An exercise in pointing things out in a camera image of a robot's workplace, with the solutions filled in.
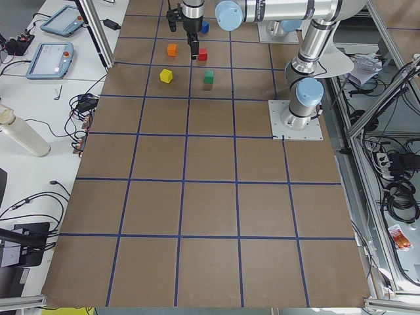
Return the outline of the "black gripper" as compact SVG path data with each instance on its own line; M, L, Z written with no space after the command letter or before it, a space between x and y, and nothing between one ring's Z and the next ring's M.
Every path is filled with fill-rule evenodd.
M198 32L202 28L204 0L184 0L182 2L183 28L186 31L190 46L191 60L199 54Z

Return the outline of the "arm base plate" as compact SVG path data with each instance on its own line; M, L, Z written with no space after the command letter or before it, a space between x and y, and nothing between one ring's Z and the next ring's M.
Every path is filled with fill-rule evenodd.
M269 100L268 111L274 140L323 141L316 107L307 117L294 116L289 111L289 100Z
M301 20L273 20L259 22L259 41L261 43L279 43L297 45L297 31L301 28Z

